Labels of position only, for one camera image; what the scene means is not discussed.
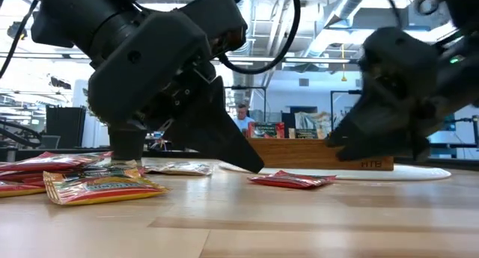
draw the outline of wooden box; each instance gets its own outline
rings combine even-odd
[[[329,148],[319,139],[248,138],[249,143],[264,160],[265,168],[341,169],[392,171],[392,157],[339,162],[338,148]]]

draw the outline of ceiling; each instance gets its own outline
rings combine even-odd
[[[138,0],[145,7],[169,11],[181,7],[191,0]],[[301,0],[302,18],[296,38],[288,55],[294,57],[321,58],[358,58],[361,56],[361,44],[364,39],[378,27],[394,25],[394,17],[387,0],[361,0],[356,9],[346,20],[340,21],[329,29],[323,26],[337,8],[336,0]],[[454,28],[450,24],[446,10],[432,16],[419,16],[412,8],[414,0],[394,0],[400,8],[405,22],[405,29],[418,39],[433,42]],[[274,56],[284,45],[289,34],[293,18],[292,0],[243,0],[239,6],[248,23],[247,49],[232,55]],[[26,0],[5,0],[0,9],[0,56],[10,48],[11,39],[6,31],[14,21],[20,21],[28,9]],[[33,19],[27,24],[30,29]],[[65,49],[33,43],[29,38],[19,42],[17,52],[23,58],[15,59],[0,81],[0,88],[14,90],[56,91],[48,85],[49,76],[65,81],[85,79],[93,69],[87,60],[63,59],[60,55],[72,54],[76,58],[84,56],[77,48]],[[59,59],[42,59],[56,57]],[[338,88],[355,87],[360,79],[354,64],[279,64],[272,72],[258,76],[241,76],[219,67],[218,73],[227,80],[227,85],[267,86],[268,90],[323,91]],[[347,82],[342,82],[343,72],[349,74]],[[309,78],[309,86],[299,86],[299,79]],[[234,101],[248,99],[251,91],[235,95]]]

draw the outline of black equipment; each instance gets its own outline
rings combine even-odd
[[[234,0],[195,0],[171,12],[136,0],[39,1],[31,38],[75,45],[91,59],[88,104],[109,125],[114,159],[140,159],[147,131],[164,130],[164,139],[211,158],[263,168],[228,116],[210,63],[245,42]]]
[[[366,39],[362,95],[328,140],[330,147],[344,146],[340,160],[425,159],[426,137],[446,116],[479,100],[479,0],[433,0],[432,10],[423,10],[424,1],[416,6],[423,14],[445,1],[458,33],[434,45],[400,28],[380,28]]]

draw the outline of man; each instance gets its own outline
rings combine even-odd
[[[245,104],[239,104],[237,107],[237,118],[234,119],[234,123],[238,126],[239,130],[243,133],[248,130],[248,123],[254,122],[253,119],[246,116],[248,108]]]

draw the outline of white mat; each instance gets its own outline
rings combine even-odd
[[[238,168],[228,163],[220,163],[219,167],[243,173],[248,171]],[[329,176],[336,175],[337,179],[354,179],[354,180],[433,180],[446,179],[451,173],[441,168],[419,168],[409,165],[394,165],[393,171],[346,171],[346,170],[320,170],[320,169],[277,169],[263,168],[260,174],[276,173],[280,170],[297,173],[302,175]]]

